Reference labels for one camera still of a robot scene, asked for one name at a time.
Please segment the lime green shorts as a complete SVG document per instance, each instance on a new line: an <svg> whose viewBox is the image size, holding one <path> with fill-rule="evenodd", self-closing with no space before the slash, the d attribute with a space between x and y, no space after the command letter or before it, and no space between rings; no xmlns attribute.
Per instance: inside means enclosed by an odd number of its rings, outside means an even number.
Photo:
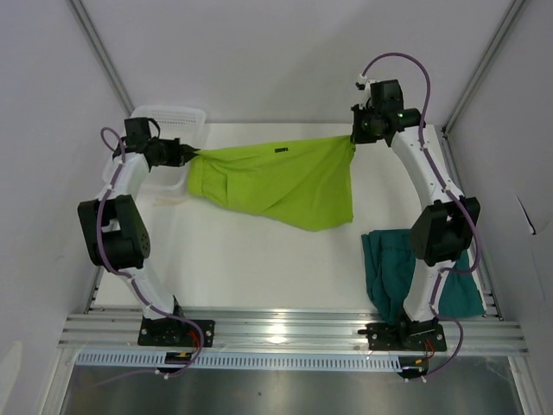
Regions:
<svg viewBox="0 0 553 415"><path fill-rule="evenodd" d="M353 221L348 136L199 150L189 162L192 196L311 232Z"/></svg>

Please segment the teal green shorts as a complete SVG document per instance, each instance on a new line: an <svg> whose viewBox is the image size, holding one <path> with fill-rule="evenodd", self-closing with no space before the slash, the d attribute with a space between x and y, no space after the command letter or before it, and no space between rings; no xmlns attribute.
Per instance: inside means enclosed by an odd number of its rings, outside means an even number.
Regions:
<svg viewBox="0 0 553 415"><path fill-rule="evenodd" d="M375 230L361 236L365 262L367 296L382 319L394 325L407 297L416 257L410 245L409 229ZM456 261L443 286L438 312L442 316L469 318L482 315L484 308L474 278L464 271L469 256Z"/></svg>

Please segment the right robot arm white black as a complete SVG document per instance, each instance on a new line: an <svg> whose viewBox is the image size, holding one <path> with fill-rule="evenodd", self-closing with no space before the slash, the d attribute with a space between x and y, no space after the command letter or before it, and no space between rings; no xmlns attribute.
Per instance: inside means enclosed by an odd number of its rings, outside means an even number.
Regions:
<svg viewBox="0 0 553 415"><path fill-rule="evenodd" d="M405 167L422 209L410 229L415 270L396 321L370 323L363 332L372 350L421 351L430 343L443 351L438 303L454 263L472 244L480 204L465 197L436 161L424 136L423 117L416 108L404 107L397 80L360 76L356 87L361 98L352 108L352 142L385 141Z"/></svg>

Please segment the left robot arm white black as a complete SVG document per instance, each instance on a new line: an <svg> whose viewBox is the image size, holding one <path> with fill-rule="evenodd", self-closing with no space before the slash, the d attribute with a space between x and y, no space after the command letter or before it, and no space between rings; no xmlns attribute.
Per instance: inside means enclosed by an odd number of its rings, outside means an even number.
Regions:
<svg viewBox="0 0 553 415"><path fill-rule="evenodd" d="M149 262L150 237L136 204L143 182L155 167L180 168L198 155L180 139L153 135L161 127L153 118L127 118L124 135L110 127L117 140L112 149L110 176L98 195L77 208L79 223L91 261L119 277L132 291L147 320L161 320L157 335L170 346L187 337L185 317L175 296L161 283Z"/></svg>

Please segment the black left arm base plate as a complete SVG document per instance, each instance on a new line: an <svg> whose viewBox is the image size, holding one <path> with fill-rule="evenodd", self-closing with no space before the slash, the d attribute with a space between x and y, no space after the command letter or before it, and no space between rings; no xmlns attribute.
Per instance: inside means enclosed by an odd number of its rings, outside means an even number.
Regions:
<svg viewBox="0 0 553 415"><path fill-rule="evenodd" d="M193 319L192 322L194 326L168 317L152 320L143 316L137 344L145 347L199 347L201 332L202 347L211 348L216 322L206 319Z"/></svg>

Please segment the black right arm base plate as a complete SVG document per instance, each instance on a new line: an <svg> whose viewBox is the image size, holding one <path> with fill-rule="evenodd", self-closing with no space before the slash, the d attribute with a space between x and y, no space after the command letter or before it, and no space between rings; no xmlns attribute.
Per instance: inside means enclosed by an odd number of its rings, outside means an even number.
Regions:
<svg viewBox="0 0 553 415"><path fill-rule="evenodd" d="M443 327L436 320L401 322L396 325L373 322L359 329L357 334L367 339L369 349L373 351L445 352L447 350Z"/></svg>

